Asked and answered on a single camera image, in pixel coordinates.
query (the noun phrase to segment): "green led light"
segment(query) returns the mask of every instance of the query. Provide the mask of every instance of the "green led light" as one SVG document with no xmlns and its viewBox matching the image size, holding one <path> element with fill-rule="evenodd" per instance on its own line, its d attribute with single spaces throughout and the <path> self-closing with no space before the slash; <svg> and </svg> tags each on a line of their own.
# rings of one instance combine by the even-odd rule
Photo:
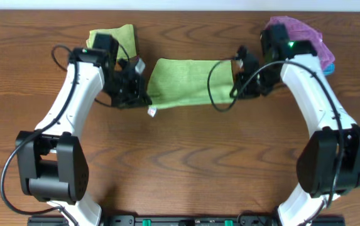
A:
<svg viewBox="0 0 360 226">
<path fill-rule="evenodd" d="M 152 221 L 151 220 L 143 220 L 142 221 L 142 226 L 151 226 L 152 225 Z"/>
<path fill-rule="evenodd" d="M 290 46 L 290 48 L 291 48 L 291 47 L 293 47 L 294 43 L 295 43 L 295 41 L 289 41 L 288 46 Z"/>
<path fill-rule="evenodd" d="M 225 220 L 224 226 L 232 226 L 232 220 Z"/>
</svg>

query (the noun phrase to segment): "lime green towel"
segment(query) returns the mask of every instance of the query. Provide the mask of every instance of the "lime green towel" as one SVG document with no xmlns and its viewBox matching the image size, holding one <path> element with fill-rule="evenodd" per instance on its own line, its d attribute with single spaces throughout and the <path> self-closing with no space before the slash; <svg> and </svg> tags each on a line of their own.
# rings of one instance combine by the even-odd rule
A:
<svg viewBox="0 0 360 226">
<path fill-rule="evenodd" d="M 131 24 L 126 24 L 120 28 L 92 30 L 89 33 L 89 39 L 86 40 L 88 48 L 92 48 L 96 33 L 110 34 L 125 48 L 130 58 L 136 56 L 134 26 Z M 120 58 L 126 59 L 127 57 L 123 50 L 118 48 L 117 59 Z"/>
<path fill-rule="evenodd" d="M 148 84 L 152 107 L 167 109 L 183 105 L 210 104 L 207 76 L 215 60 L 159 59 Z M 217 104 L 230 103 L 233 86 L 231 63 L 221 63 L 210 78 L 210 90 Z"/>
</svg>

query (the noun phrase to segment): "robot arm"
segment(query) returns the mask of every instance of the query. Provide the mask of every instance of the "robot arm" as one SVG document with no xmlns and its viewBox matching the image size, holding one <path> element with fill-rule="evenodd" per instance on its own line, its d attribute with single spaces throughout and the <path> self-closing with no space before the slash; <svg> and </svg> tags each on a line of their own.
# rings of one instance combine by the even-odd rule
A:
<svg viewBox="0 0 360 226">
<path fill-rule="evenodd" d="M 98 34 L 93 48 L 73 50 L 62 89 L 35 130 L 49 125 L 60 114 L 76 74 L 75 90 L 66 110 L 57 123 L 17 153 L 23 193 L 53 207 L 63 207 L 65 211 L 62 214 L 70 225 L 74 225 L 71 219 L 75 219 L 81 226 L 98 226 L 101 219 L 100 206 L 86 192 L 89 167 L 79 142 L 84 122 L 97 94 L 101 90 L 106 92 L 112 100 L 111 107 L 129 108 L 151 104 L 141 76 L 145 64 L 140 59 L 135 63 L 120 60 L 118 64 L 123 70 L 114 71 L 118 47 L 119 43 L 112 36 Z M 21 131 L 16 145 L 33 133 Z M 41 158 L 50 153 L 57 155 L 57 161 Z"/>
<path fill-rule="evenodd" d="M 347 154 L 341 164 L 336 193 L 332 200 L 360 186 L 360 127 L 337 100 L 309 41 L 290 41 L 284 25 L 279 24 L 262 32 L 261 44 L 267 62 L 289 60 L 304 65 L 317 74 L 324 86 L 321 87 L 308 71 L 292 64 L 284 64 L 263 73 L 258 82 L 266 86 L 266 91 L 269 92 L 271 85 L 278 79 L 285 83 L 307 123 L 310 141 L 297 161 L 299 184 L 288 200 L 278 207 L 277 214 L 282 225 L 310 224 L 311 219 L 327 206 L 337 167 L 338 146 L 343 145 Z M 337 125 L 335 112 L 324 89 L 337 109 L 341 128 Z M 342 129 L 344 137 L 347 138 L 344 144 L 338 143 L 339 129 Z"/>
</svg>

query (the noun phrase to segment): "wooden table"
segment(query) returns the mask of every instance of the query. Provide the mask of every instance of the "wooden table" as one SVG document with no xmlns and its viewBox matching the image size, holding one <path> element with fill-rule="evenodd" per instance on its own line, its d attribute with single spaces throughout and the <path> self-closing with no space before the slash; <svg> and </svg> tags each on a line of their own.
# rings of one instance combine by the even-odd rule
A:
<svg viewBox="0 0 360 226">
<path fill-rule="evenodd" d="M 214 60 L 233 55 L 240 44 L 261 56 L 259 32 L 280 15 L 324 34 L 336 57 L 329 83 L 360 124 L 360 13 L 0 11 L 0 172 L 16 135 L 35 128 L 62 86 L 65 73 L 50 58 L 54 44 L 85 46 L 89 30 L 134 24 L 150 76 L 159 58 Z M 288 198 L 308 132 L 291 93 L 281 89 L 240 101 L 225 114 L 201 105 L 151 118 L 146 109 L 94 104 L 82 137 L 88 191 L 108 212 L 237 215 L 270 212 Z M 6 192 L 19 208 L 47 207 L 22 194 L 15 160 Z M 360 189 L 324 213 L 342 213 L 348 225 L 360 225 Z M 25 223 L 0 199 L 0 224 Z"/>
</svg>

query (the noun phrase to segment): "green connector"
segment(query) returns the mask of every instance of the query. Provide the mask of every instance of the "green connector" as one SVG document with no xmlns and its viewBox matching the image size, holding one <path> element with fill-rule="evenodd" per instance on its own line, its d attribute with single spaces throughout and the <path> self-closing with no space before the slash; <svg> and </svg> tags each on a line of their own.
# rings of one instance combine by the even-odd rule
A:
<svg viewBox="0 0 360 226">
<path fill-rule="evenodd" d="M 151 220 L 143 220 L 142 221 L 142 226 L 151 226 L 152 221 Z"/>
<path fill-rule="evenodd" d="M 224 226 L 232 226 L 232 220 L 225 220 Z"/>
</svg>

